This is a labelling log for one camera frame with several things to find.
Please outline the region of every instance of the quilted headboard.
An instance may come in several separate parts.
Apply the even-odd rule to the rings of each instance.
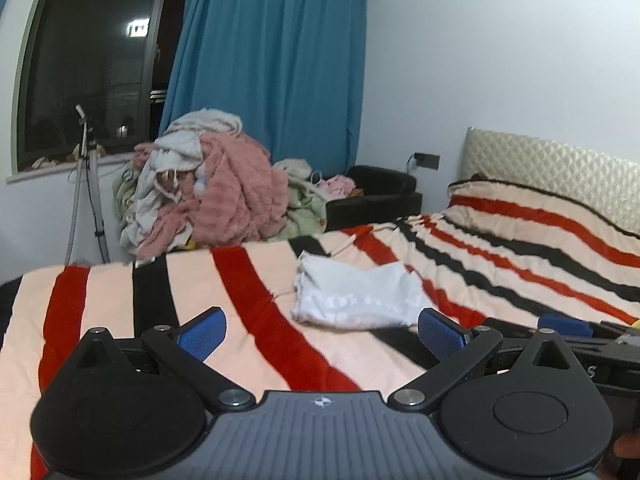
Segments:
[[[579,200],[640,234],[640,164],[552,140],[469,128],[460,178],[484,173]]]

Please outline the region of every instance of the silver bolt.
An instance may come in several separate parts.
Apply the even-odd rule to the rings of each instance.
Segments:
[[[237,388],[230,388],[219,394],[218,399],[227,406],[242,406],[251,400],[251,394]]]
[[[416,404],[420,404],[424,401],[424,393],[422,393],[420,390],[406,388],[404,390],[398,390],[396,393],[394,393],[394,399],[399,404],[404,404],[405,406],[415,406]]]

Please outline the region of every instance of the garment steamer stand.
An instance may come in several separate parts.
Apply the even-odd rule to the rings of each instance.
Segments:
[[[80,105],[76,105],[76,112],[80,115],[79,124],[84,129],[82,133],[82,145],[80,153],[78,153],[78,164],[76,165],[76,190],[74,193],[74,209],[71,215],[71,229],[69,231],[69,242],[66,247],[65,265],[71,261],[71,252],[74,247],[74,238],[76,236],[76,221],[78,220],[78,205],[80,202],[80,185],[82,182],[82,167],[86,171],[87,188],[89,192],[89,202],[94,214],[95,231],[94,235],[98,239],[98,247],[102,262],[107,264],[109,259],[109,248],[107,247],[107,238],[104,235],[104,220],[102,218],[102,206],[100,204],[100,188],[98,186],[98,142],[92,134],[92,128],[88,126],[88,120],[84,110]]]

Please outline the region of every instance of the black armchair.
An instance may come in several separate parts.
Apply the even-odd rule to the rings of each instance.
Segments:
[[[420,214],[422,195],[415,192],[415,178],[411,175],[372,166],[353,166],[347,176],[364,190],[364,196],[327,203],[327,231]]]

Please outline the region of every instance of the black stripe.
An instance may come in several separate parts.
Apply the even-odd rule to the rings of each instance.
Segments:
[[[302,251],[315,256],[331,256],[324,250],[318,239],[313,236],[292,238],[289,240],[289,245],[296,256],[300,256]],[[378,328],[370,330],[369,333],[378,341],[401,353],[420,368],[428,370],[438,363],[433,354],[420,342],[418,336],[406,328]]]
[[[178,315],[171,294],[166,256],[155,261],[133,267],[133,332],[140,337],[145,330],[155,325],[177,328]]]
[[[22,277],[0,286],[0,350],[4,344],[4,334],[9,328],[9,322],[14,312],[14,301],[21,282]]]
[[[312,236],[298,236],[296,238],[292,238],[289,240],[289,245],[291,246],[291,250],[296,253],[296,256],[300,256],[303,251],[307,253],[314,254],[315,256],[328,256],[331,257],[329,253],[327,253],[317,238],[313,238]]]
[[[549,247],[543,244],[523,242],[521,240],[507,240],[506,238],[500,238],[496,235],[469,229],[457,224],[453,220],[447,218],[447,216],[444,216],[442,219],[447,224],[459,231],[462,231],[463,233],[482,238],[482,240],[489,242],[493,247],[507,248],[519,256],[536,256],[538,258],[542,258],[543,260],[547,260],[552,266],[562,269],[580,280],[591,283],[591,285],[602,288],[603,290],[613,292],[622,300],[636,303],[640,302],[639,287],[612,282],[604,276],[599,275],[594,270],[587,269],[587,267],[576,262],[561,249]]]
[[[554,193],[553,191],[547,191],[546,189],[540,189],[539,187],[528,186],[527,184],[518,184],[517,182],[508,182],[506,180],[498,180],[496,178],[470,178],[470,179],[467,179],[467,180],[458,180],[456,182],[453,182],[452,184],[449,184],[449,187],[461,186],[462,184],[466,184],[467,182],[491,182],[492,184],[504,184],[505,186],[513,186],[513,187],[519,187],[520,189],[528,189],[530,191],[535,191],[535,192],[538,192],[538,193],[546,195],[546,196],[552,196],[552,197],[558,198],[560,200],[564,200],[565,202],[571,202],[572,204],[578,205],[578,206],[586,209],[589,213],[597,216],[605,224],[613,227],[620,234],[623,234],[625,236],[631,236],[633,238],[637,238],[637,239],[640,240],[640,235],[638,235],[636,233],[632,233],[631,231],[627,231],[626,229],[623,229],[619,225],[614,224],[611,220],[609,220],[608,218],[603,216],[601,213],[596,211],[593,207],[591,207],[591,206],[589,206],[589,205],[587,205],[587,204],[585,204],[583,202],[580,202],[579,200],[576,200],[575,198],[571,198],[571,197],[568,197],[568,196],[563,196],[563,195],[560,195],[558,193]]]
[[[400,229],[400,232],[409,241],[415,244],[415,248],[420,251],[426,258],[434,262],[437,266],[447,267],[451,272],[455,272],[465,280],[468,286],[474,286],[484,290],[485,292],[496,296],[497,298],[503,298],[513,305],[515,308],[525,310],[536,317],[547,316],[553,314],[554,316],[569,317],[567,314],[560,312],[548,305],[539,303],[529,298],[523,298],[517,292],[510,288],[506,288],[500,285],[493,285],[489,279],[476,270],[465,269],[465,266],[447,253],[440,252],[439,250],[429,247],[418,235],[411,229],[411,227],[403,221],[394,222]]]

